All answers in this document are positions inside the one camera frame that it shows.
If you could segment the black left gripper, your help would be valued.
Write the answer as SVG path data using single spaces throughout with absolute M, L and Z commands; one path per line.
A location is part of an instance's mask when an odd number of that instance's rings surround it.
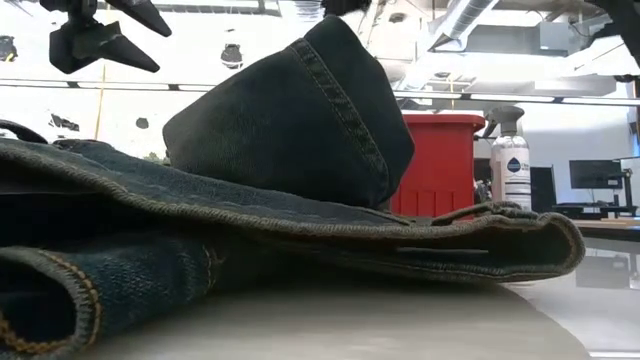
M 171 29 L 151 0 L 105 0 L 146 28 L 169 37 Z M 157 72 L 160 66 L 121 33 L 118 22 L 108 25 L 94 19 L 97 0 L 39 0 L 49 12 L 67 14 L 67 21 L 49 35 L 49 61 L 65 74 L 74 73 L 100 59 Z

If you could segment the dark blue denim jeans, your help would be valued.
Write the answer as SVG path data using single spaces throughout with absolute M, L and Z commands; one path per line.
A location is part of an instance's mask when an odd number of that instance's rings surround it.
M 383 208 L 414 142 L 382 66 L 329 16 L 171 118 L 167 164 L 0 120 L 0 360 L 68 360 L 222 289 L 306 266 L 554 278 L 585 253 L 557 213 Z

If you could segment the red plastic laundry bin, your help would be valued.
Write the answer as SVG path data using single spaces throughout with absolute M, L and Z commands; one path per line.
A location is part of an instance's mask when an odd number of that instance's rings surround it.
M 406 114 L 415 153 L 391 211 L 436 217 L 474 204 L 474 134 L 485 120 L 469 114 Z

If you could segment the black round ceiling fixture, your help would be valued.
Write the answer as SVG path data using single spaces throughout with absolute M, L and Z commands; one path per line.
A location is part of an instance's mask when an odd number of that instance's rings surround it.
M 0 62 L 13 62 L 18 57 L 14 37 L 0 35 Z
M 240 45 L 235 43 L 226 44 L 220 55 L 220 60 L 228 69 L 240 69 L 244 64 Z

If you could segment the long ceiling light bar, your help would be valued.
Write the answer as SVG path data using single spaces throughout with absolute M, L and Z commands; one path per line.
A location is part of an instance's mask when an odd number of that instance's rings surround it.
M 174 91 L 205 93 L 214 85 L 174 84 L 174 83 L 144 83 L 144 82 L 109 82 L 109 81 L 72 81 L 51 79 L 19 79 L 0 78 L 0 87 L 27 87 L 50 89 L 85 89 L 85 90 L 116 90 L 116 91 Z M 611 107 L 640 107 L 638 98 L 603 98 L 586 96 L 549 96 L 523 94 L 492 94 L 471 92 L 443 92 L 443 91 L 404 91 L 394 90 L 397 98 L 417 100 L 451 100 L 475 102 L 509 102 L 509 103 L 541 103 L 581 106 L 611 106 Z

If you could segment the white spray bottle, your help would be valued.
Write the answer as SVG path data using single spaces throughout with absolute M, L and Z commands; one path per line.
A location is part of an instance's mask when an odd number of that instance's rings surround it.
M 496 202 L 511 202 L 530 210 L 531 169 L 529 144 L 518 133 L 518 120 L 524 110 L 513 105 L 494 108 L 486 115 L 491 129 L 498 126 L 500 134 L 491 145 L 491 194 Z

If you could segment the black computer monitor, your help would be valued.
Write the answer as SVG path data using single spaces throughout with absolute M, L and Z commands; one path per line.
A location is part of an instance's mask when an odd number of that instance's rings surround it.
M 532 167 L 531 207 L 534 212 L 551 212 L 556 205 L 554 169 L 552 167 Z
M 622 189 L 623 172 L 619 161 L 570 160 L 572 189 Z

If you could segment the silver ventilation duct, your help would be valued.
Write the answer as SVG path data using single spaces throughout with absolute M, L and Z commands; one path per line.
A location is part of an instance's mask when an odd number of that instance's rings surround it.
M 434 38 L 429 50 L 459 41 L 478 25 L 482 15 L 490 12 L 500 0 L 450 0 L 443 16 L 435 20 Z

